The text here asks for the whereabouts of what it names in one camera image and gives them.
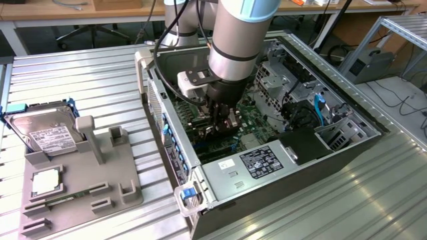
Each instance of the sticker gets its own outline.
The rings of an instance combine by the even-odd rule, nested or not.
[[[218,163],[220,170],[224,170],[235,165],[235,161],[232,159],[228,159],[226,161],[222,161]]]
[[[76,147],[76,143],[67,126],[35,131],[31,132],[29,135],[45,153]]]
[[[240,159],[254,179],[259,179],[283,169],[283,165],[268,146],[240,155]]]

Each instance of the power supply label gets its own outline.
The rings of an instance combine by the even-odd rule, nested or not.
[[[283,169],[283,165],[270,146],[240,155],[240,159],[254,179],[259,179]]]
[[[29,136],[45,153],[56,152],[76,146],[67,126],[55,127],[41,131],[33,131]]]

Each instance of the metal frame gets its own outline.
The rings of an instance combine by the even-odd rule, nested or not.
[[[427,17],[424,17],[423,15],[382,16],[378,18],[352,55],[348,57],[348,59],[343,62],[342,66],[339,67],[339,71],[343,75],[346,75],[350,71],[350,68],[355,64],[362,51],[366,49],[372,37],[375,36],[382,26],[388,28],[395,34],[402,36],[412,44],[415,44],[424,51],[427,51]],[[412,61],[411,68],[415,66],[422,57],[423,56],[418,56],[415,61]]]
[[[415,7],[408,7],[404,11],[404,15],[410,14],[410,12],[415,9]],[[318,38],[314,48],[316,48],[332,26],[334,20],[339,14],[339,9],[327,10],[326,13],[331,14],[328,22],[326,23],[323,32]],[[390,12],[391,8],[368,8],[368,9],[348,9],[346,13],[371,13],[371,12]],[[306,11],[278,11],[275,13],[276,16],[291,16],[291,15],[318,15],[323,14],[324,10],[306,10]],[[27,56],[29,54],[28,49],[25,47],[25,43],[17,33],[17,28],[28,28],[28,27],[49,27],[49,26],[67,26],[67,25],[88,25],[88,24],[111,24],[111,23],[137,23],[147,21],[148,16],[115,16],[115,17],[93,17],[93,18],[72,18],[72,19],[48,19],[48,20],[11,20],[1,21],[0,20],[0,30],[5,36],[7,42],[11,45],[16,56]],[[152,16],[151,21],[164,21],[164,15]]]

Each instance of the metal rack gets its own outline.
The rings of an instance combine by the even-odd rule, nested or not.
[[[348,56],[347,60],[339,67],[339,71],[343,75],[346,75],[350,71],[363,49],[367,47],[382,26],[388,28],[390,31],[400,35],[406,40],[423,49],[422,54],[419,54],[410,63],[403,74],[411,70],[411,68],[427,54],[427,15],[382,16],[376,20],[352,55]]]

